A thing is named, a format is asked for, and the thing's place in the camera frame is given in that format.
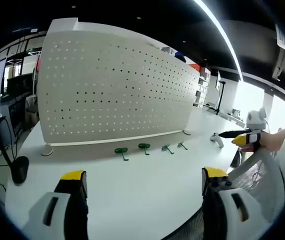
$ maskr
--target white game controller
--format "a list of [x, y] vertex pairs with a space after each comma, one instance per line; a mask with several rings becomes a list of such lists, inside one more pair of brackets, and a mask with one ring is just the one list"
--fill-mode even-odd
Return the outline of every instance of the white game controller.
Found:
[[224, 147], [224, 143], [217, 132], [214, 132], [213, 135], [210, 136], [210, 141], [216, 142], [221, 149]]

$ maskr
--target ceiling light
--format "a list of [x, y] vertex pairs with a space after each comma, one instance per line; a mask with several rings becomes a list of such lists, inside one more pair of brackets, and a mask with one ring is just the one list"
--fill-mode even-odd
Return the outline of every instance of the ceiling light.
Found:
[[218, 31], [220, 32], [221, 36], [223, 37], [224, 41], [226, 42], [229, 51], [233, 57], [234, 63], [236, 64], [237, 70], [238, 70], [238, 74], [239, 77], [242, 81], [244, 81], [243, 79], [243, 74], [242, 74], [242, 70], [241, 70], [241, 66], [238, 62], [235, 50], [232, 46], [231, 41], [229, 40], [227, 34], [225, 33], [223, 27], [221, 26], [221, 24], [219, 23], [219, 21], [217, 20], [217, 18], [215, 17], [215, 15], [212, 13], [212, 11], [210, 11], [210, 9], [206, 6], [206, 4], [203, 3], [202, 0], [193, 0], [196, 4], [199, 5], [199, 7], [207, 14], [207, 16], [210, 18], [210, 20], [213, 22], [213, 24], [216, 26], [216, 28], [218, 29]]

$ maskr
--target ceiling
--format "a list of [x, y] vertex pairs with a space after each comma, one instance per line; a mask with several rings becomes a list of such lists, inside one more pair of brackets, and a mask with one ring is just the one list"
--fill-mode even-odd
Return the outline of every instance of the ceiling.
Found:
[[[285, 89], [285, 61], [280, 81], [272, 78], [280, 48], [275, 24], [267, 14], [252, 0], [203, 1], [226, 31], [242, 71]], [[7, 2], [0, 8], [0, 48], [33, 28], [47, 30], [52, 19], [68, 17], [129, 29], [171, 46], [196, 63], [236, 69], [218, 30], [192, 0]], [[229, 74], [229, 78], [239, 77]]]

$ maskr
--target white pegboard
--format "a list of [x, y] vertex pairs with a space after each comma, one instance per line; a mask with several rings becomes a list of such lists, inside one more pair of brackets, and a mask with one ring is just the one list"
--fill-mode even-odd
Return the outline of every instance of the white pegboard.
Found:
[[183, 130], [199, 72], [130, 38], [88, 31], [49, 33], [38, 105], [47, 143], [81, 143]]

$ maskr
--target office floor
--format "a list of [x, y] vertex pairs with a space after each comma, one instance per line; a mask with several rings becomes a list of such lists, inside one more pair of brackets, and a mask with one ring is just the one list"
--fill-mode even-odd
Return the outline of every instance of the office floor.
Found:
[[[18, 143], [17, 143], [17, 150], [19, 152], [20, 148], [22, 147], [24, 141], [26, 140], [27, 136], [29, 135], [30, 131], [29, 130], [26, 130], [24, 131], [20, 138], [18, 139]], [[13, 160], [13, 154], [12, 154], [12, 150], [11, 148], [8, 148], [6, 150], [9, 158], [11, 160]], [[16, 146], [13, 147], [13, 153], [16, 154]], [[6, 161], [3, 157], [2, 154], [0, 154], [0, 165], [6, 165]], [[4, 187], [6, 188], [7, 187], [7, 182], [8, 182], [8, 177], [9, 177], [9, 174], [10, 174], [10, 170], [9, 170], [9, 167], [8, 166], [0, 166], [0, 183], [2, 185], [4, 185]], [[6, 199], [6, 192], [4, 190], [4, 188], [0, 185], [0, 205], [4, 206], [4, 203], [5, 203], [5, 199]]]

